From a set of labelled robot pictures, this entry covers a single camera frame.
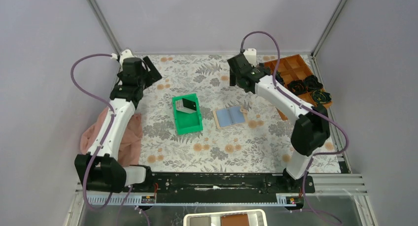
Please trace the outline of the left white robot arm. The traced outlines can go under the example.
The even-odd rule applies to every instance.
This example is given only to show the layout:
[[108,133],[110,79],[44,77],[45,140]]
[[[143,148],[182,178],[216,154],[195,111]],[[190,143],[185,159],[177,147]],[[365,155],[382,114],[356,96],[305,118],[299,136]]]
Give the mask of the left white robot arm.
[[108,107],[105,120],[87,153],[77,155],[74,165],[84,190],[120,193],[134,185],[147,192],[153,185],[150,168],[137,164],[123,167],[118,162],[119,147],[144,90],[162,76],[148,56],[111,57],[121,65],[119,82],[114,85],[109,101],[99,99]]

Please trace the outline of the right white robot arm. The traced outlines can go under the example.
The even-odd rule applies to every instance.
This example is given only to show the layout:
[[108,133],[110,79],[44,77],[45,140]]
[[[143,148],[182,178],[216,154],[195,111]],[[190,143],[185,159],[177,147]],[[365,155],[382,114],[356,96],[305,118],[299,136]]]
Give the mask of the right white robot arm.
[[240,53],[227,60],[230,67],[230,86],[239,86],[245,92],[256,94],[282,112],[294,125],[291,144],[295,149],[285,168],[284,189],[294,193],[302,186],[302,177],[317,148],[330,137],[327,109],[314,106],[298,98],[282,86],[275,74],[263,65],[252,65]]

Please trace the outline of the black credit card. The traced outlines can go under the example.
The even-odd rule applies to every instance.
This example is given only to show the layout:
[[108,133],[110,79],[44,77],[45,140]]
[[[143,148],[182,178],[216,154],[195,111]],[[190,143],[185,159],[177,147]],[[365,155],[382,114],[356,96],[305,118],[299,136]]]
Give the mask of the black credit card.
[[181,100],[180,110],[184,113],[195,113],[197,111],[197,106],[194,101],[183,98]]

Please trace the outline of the beige blue card holder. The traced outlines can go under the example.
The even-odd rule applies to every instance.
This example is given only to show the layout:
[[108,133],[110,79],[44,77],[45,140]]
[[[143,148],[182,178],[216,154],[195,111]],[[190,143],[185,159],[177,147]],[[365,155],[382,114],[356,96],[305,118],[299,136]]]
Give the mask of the beige blue card holder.
[[226,127],[240,125],[248,122],[248,111],[242,105],[231,106],[228,108],[217,109],[212,112],[216,127],[223,129]]

